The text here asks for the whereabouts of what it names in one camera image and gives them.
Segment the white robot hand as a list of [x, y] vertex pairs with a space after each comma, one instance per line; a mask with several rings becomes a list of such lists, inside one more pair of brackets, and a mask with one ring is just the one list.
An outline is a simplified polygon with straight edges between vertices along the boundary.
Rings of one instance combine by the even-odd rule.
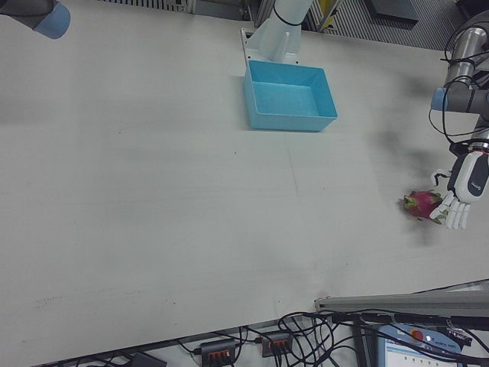
[[471, 205], [483, 197], [488, 186], [488, 152], [474, 149], [459, 156], [452, 169], [432, 172], [430, 180], [439, 185], [439, 178], [447, 178], [447, 194], [442, 202], [429, 214], [434, 220], [445, 216], [444, 226], [448, 229], [465, 229]]

